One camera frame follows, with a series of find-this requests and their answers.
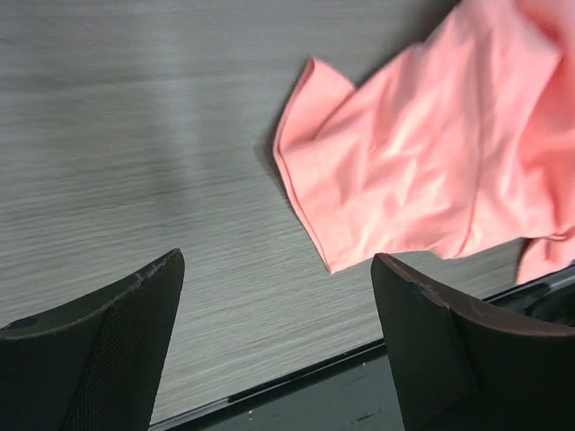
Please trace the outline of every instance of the pink towel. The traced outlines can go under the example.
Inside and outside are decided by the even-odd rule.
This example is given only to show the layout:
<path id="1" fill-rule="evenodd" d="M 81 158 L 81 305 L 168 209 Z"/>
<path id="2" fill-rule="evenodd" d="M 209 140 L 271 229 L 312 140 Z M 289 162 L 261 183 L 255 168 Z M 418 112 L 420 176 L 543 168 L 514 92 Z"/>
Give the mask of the pink towel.
<path id="1" fill-rule="evenodd" d="M 331 272 L 518 237 L 518 283 L 571 263 L 573 23 L 573 0 L 465 0 L 359 89 L 310 60 L 274 155 Z"/>

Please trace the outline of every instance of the pink cloth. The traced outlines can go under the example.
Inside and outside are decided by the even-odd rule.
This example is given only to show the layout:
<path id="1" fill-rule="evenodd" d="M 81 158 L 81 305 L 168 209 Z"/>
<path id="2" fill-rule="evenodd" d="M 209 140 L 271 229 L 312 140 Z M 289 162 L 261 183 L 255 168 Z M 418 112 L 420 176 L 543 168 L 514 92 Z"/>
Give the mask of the pink cloth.
<path id="1" fill-rule="evenodd" d="M 465 0 L 360 89 L 310 60 L 274 155 L 331 272 L 517 237 L 518 283 L 575 258 L 574 23 L 573 0 Z"/>

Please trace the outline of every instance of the wood grain surface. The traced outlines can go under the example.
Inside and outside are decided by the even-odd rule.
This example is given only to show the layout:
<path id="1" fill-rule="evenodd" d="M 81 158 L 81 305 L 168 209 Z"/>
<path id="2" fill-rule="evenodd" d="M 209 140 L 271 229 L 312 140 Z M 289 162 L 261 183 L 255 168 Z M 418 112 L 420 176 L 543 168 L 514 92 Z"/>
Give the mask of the wood grain surface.
<path id="1" fill-rule="evenodd" d="M 380 337 L 368 263 L 327 274 L 270 140 L 309 55 L 361 84 L 454 2 L 0 2 L 0 325 L 182 248 L 153 422 Z M 404 258 L 486 296 L 517 252 Z"/>

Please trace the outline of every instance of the cloth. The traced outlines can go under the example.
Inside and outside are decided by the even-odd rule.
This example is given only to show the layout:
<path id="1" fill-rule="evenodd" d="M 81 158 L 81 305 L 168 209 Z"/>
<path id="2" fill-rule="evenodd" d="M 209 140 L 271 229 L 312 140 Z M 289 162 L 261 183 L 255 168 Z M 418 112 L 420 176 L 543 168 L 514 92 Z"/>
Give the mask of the cloth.
<path id="1" fill-rule="evenodd" d="M 518 283 L 571 263 L 574 22 L 573 0 L 465 0 L 359 89 L 309 61 L 274 156 L 331 272 L 518 237 Z"/>

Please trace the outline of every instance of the black object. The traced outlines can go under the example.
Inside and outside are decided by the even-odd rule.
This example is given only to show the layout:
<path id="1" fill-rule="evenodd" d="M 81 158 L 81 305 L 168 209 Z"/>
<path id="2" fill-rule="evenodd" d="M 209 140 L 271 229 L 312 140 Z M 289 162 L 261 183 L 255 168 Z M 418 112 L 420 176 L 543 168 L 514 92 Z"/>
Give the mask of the black object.
<path id="1" fill-rule="evenodd" d="M 522 315 L 551 289 L 506 310 L 387 255 L 372 280 L 406 431 L 573 429 L 575 329 Z"/>
<path id="2" fill-rule="evenodd" d="M 179 250 L 0 329 L 0 428 L 145 430 L 180 301 Z"/>

